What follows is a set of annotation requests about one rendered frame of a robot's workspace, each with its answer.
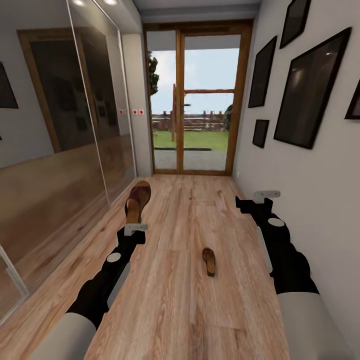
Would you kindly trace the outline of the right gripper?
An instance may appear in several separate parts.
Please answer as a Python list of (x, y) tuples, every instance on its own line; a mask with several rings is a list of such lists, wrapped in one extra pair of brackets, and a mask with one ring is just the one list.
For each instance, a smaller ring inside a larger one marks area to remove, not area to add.
[(255, 203), (253, 200), (241, 200), (238, 196), (235, 197), (236, 207), (240, 208), (242, 214), (251, 214), (254, 219), (254, 215), (259, 210), (269, 210), (272, 213), (273, 201), (271, 199), (265, 199), (264, 203)]

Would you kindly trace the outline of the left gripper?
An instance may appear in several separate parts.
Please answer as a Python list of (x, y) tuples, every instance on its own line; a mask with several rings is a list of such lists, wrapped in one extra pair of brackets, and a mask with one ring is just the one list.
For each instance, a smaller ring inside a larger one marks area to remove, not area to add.
[(133, 251), (135, 250), (137, 245), (144, 245), (146, 243), (145, 231), (136, 230), (132, 236), (124, 235), (124, 231), (119, 231), (117, 233), (118, 244), (128, 243), (133, 247)]

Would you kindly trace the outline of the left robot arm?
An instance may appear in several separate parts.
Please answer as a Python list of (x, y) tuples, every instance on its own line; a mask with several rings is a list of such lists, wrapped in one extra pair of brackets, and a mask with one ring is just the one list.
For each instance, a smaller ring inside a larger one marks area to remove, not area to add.
[(102, 269), (84, 283), (77, 300), (27, 360), (84, 360), (104, 313), (108, 313), (131, 270), (136, 246), (146, 243), (148, 224), (125, 224), (118, 247)]

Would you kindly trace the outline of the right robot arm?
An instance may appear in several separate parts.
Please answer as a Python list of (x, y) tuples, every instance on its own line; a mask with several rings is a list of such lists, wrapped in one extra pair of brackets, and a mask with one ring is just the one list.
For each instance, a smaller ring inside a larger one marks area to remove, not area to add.
[(274, 279), (290, 360), (358, 360), (338, 329), (310, 277), (310, 265), (290, 243), (284, 221), (272, 213), (279, 190), (256, 190), (253, 200), (235, 197), (242, 214), (251, 214), (269, 275)]

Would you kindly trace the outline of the sandal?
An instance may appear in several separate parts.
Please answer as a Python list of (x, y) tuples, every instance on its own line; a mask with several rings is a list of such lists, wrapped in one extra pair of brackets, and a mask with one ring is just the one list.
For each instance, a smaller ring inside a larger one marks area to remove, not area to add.
[(144, 207), (149, 203), (151, 198), (151, 187), (150, 184), (145, 181), (139, 181), (135, 186), (132, 187), (130, 195), (124, 206), (126, 214), (125, 224), (142, 224), (141, 214)]
[(202, 258), (207, 265), (207, 275), (209, 277), (214, 277), (216, 258), (213, 250), (211, 250), (209, 247), (205, 247), (202, 251)]

